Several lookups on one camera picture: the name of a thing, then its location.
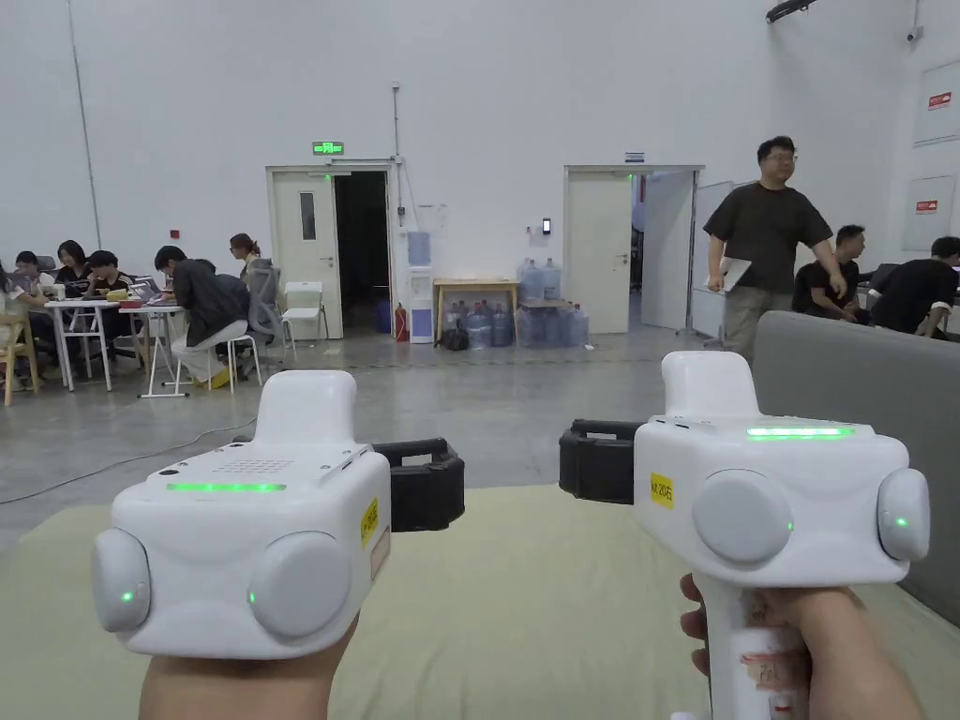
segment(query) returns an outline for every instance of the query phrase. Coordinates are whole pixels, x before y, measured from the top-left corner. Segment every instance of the electrical box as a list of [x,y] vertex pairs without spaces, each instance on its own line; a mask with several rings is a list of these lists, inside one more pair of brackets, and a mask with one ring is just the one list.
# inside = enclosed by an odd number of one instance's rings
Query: electrical box
[[920,77],[914,145],[960,139],[960,62],[927,70]]
[[903,232],[904,250],[929,252],[934,240],[950,234],[956,182],[955,175],[948,175],[921,178],[910,183]]

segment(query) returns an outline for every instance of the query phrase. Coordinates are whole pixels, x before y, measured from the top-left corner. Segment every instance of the yellow label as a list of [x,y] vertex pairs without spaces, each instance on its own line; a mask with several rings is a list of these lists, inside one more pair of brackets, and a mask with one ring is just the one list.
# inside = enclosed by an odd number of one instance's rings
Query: yellow label
[[380,510],[377,498],[374,498],[370,507],[363,514],[363,519],[360,520],[360,542],[363,544],[364,550],[367,549],[367,543],[370,542],[370,538],[373,537],[373,533],[376,532],[376,527],[379,524]]
[[667,510],[673,510],[673,480],[651,472],[650,499]]

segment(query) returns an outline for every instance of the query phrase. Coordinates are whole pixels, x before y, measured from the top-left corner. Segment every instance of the green led light strip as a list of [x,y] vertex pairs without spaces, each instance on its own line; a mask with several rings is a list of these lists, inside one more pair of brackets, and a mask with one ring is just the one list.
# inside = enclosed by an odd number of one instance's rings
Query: green led light strip
[[167,490],[174,492],[280,492],[285,485],[210,485],[204,483],[171,483]]
[[846,438],[853,434],[850,427],[752,427],[747,435],[755,439],[791,440],[807,438]]

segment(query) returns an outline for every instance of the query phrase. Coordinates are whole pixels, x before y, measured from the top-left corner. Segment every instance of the beige mat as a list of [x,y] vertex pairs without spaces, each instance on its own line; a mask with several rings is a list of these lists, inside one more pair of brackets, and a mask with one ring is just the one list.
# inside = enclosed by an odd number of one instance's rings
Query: beige mat
[[[61,513],[0,558],[0,717],[126,720],[146,661],[97,625],[88,556],[106,508]],[[706,683],[678,630],[683,567],[627,508],[553,487],[468,493],[443,533],[396,536],[338,674],[331,716],[668,720]],[[930,720],[960,708],[960,631],[867,588]]]

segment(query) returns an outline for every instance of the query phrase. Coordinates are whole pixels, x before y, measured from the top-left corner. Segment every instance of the wooden chair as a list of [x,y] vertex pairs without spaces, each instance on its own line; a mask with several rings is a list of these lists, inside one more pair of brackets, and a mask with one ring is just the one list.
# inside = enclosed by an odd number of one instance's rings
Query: wooden chair
[[[4,393],[3,404],[9,407],[13,402],[13,366],[17,357],[23,356],[30,361],[30,379],[34,383],[34,394],[40,392],[40,379],[36,372],[34,337],[30,332],[30,320],[27,316],[0,315],[0,326],[6,326],[10,329],[10,339],[5,346],[0,346],[0,362],[7,364],[7,389]],[[21,332],[23,333],[23,342],[18,343],[17,340]]]

